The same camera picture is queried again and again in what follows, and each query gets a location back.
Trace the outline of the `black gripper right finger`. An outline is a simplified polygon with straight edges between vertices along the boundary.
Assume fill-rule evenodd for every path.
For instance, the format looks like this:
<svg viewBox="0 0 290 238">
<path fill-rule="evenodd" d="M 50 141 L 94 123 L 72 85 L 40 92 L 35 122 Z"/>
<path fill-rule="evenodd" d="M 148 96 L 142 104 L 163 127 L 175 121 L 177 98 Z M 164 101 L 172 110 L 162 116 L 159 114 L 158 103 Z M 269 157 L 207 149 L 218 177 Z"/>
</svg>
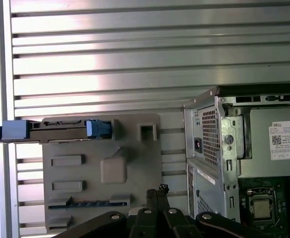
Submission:
<svg viewBox="0 0 290 238">
<path fill-rule="evenodd" d="M 273 235 L 245 226 L 213 212 L 202 212 L 189 219 L 169 205 L 169 187 L 161 184 L 157 191 L 158 205 L 169 229 L 176 238 L 273 238 Z"/>
</svg>

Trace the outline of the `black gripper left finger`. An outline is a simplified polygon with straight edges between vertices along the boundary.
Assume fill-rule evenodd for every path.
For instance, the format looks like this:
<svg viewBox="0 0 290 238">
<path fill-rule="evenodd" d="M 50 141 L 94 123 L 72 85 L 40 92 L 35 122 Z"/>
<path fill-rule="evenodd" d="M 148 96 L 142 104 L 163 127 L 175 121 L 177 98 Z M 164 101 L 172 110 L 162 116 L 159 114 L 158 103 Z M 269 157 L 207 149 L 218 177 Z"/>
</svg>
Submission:
<svg viewBox="0 0 290 238">
<path fill-rule="evenodd" d="M 147 206 L 136 216 L 125 216 L 110 211 L 88 220 L 65 232 L 57 238 L 154 238 L 158 219 L 157 190 L 147 190 Z"/>
</svg>

